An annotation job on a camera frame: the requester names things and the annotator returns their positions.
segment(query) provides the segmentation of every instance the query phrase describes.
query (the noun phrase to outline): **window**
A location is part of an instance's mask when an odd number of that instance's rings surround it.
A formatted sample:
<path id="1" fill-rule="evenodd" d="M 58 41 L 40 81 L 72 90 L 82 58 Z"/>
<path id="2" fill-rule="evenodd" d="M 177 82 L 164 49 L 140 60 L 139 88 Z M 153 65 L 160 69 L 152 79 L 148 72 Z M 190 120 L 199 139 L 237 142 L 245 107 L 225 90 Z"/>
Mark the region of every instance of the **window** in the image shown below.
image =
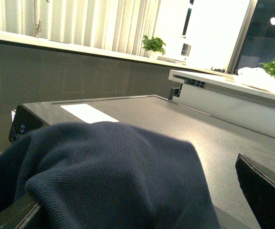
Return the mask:
<path id="1" fill-rule="evenodd" d="M 243 67 L 260 67 L 261 62 L 275 58 L 275 0 L 259 0 L 256 4 L 248 32 L 235 66 L 235 72 Z"/>

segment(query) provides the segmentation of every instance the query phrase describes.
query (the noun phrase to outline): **desk surface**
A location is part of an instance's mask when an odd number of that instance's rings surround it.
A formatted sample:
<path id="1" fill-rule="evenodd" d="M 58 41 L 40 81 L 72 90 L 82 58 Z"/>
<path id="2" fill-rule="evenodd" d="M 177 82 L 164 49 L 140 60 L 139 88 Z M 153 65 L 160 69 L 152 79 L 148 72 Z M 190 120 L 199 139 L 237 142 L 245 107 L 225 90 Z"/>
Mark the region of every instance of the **desk surface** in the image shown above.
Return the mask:
<path id="1" fill-rule="evenodd" d="M 155 96 L 25 105 L 40 117 L 48 115 L 53 124 L 56 120 L 81 121 L 60 107 L 73 103 L 86 103 L 120 122 L 192 142 L 214 205 L 246 225 L 259 228 L 239 187 L 235 162 L 237 155 L 243 153 L 275 172 L 274 138 Z"/>

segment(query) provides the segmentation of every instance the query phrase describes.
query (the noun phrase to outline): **dark gray cabinet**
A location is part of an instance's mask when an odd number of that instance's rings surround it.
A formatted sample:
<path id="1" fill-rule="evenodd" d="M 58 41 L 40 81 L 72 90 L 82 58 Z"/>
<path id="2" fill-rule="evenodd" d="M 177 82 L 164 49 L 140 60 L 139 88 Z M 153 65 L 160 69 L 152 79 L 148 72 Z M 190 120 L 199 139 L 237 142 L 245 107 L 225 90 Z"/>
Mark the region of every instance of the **dark gray cabinet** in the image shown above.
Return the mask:
<path id="1" fill-rule="evenodd" d="M 168 97 L 171 68 L 0 43 L 0 151 L 11 111 L 31 102 L 157 94 Z"/>

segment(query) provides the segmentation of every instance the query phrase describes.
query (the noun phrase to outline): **sheer curtain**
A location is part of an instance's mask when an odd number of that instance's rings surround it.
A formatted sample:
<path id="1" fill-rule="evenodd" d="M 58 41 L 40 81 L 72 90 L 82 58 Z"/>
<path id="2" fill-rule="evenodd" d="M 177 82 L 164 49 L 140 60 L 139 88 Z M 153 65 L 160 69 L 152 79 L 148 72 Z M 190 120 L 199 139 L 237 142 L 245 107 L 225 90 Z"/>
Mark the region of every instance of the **sheer curtain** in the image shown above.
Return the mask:
<path id="1" fill-rule="evenodd" d="M 142 37 L 181 35 L 189 0 L 38 0 L 40 38 L 143 55 Z M 0 0 L 0 30 L 33 36 L 34 1 Z"/>

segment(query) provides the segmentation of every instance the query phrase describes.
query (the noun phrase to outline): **white countertop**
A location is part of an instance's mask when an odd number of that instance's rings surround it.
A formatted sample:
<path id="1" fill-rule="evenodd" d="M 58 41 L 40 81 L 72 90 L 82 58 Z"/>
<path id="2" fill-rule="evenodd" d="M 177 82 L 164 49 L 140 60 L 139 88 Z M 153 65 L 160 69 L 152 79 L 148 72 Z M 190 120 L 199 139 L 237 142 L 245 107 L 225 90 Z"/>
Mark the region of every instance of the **white countertop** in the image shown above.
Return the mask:
<path id="1" fill-rule="evenodd" d="M 91 48 L 91 47 L 82 46 L 82 45 L 54 42 L 54 41 L 50 41 L 48 39 L 35 38 L 35 37 L 31 37 L 31 36 L 15 34 L 15 33 L 10 33 L 10 32 L 4 32 L 4 31 L 0 31 L 0 41 L 15 42 L 15 43 L 21 43 L 21 44 L 27 44 L 27 45 L 35 45 L 35 46 L 39 46 L 39 47 L 72 51 L 72 52 L 77 52 L 77 53 L 102 55 L 102 56 L 106 56 L 106 57 L 120 58 L 120 59 L 131 60 L 131 61 L 146 62 L 146 63 L 165 65 L 165 66 L 169 66 L 169 67 L 177 67 L 177 68 L 183 68 L 183 69 L 202 71 L 202 69 L 193 68 L 191 66 L 183 65 L 183 64 L 179 64 L 179 63 L 171 63 L 171 62 L 166 62 L 166 61 L 153 60 L 153 59 L 149 59 L 147 57 L 136 56 L 136 55 L 126 54 L 126 53 L 121 53 L 121 52 L 114 52 L 114 51 L 110 51 L 110 50 Z"/>
<path id="2" fill-rule="evenodd" d="M 175 70 L 171 70 L 169 73 L 169 80 L 176 81 L 179 83 L 185 83 L 185 79 L 193 79 L 193 80 L 198 80 L 205 83 L 211 83 L 217 86 L 275 100 L 275 94 L 254 89 L 242 84 L 227 81 L 225 80 L 226 77 L 222 77 L 218 75 L 210 75 L 205 73 L 194 73 L 194 72 L 175 71 Z"/>

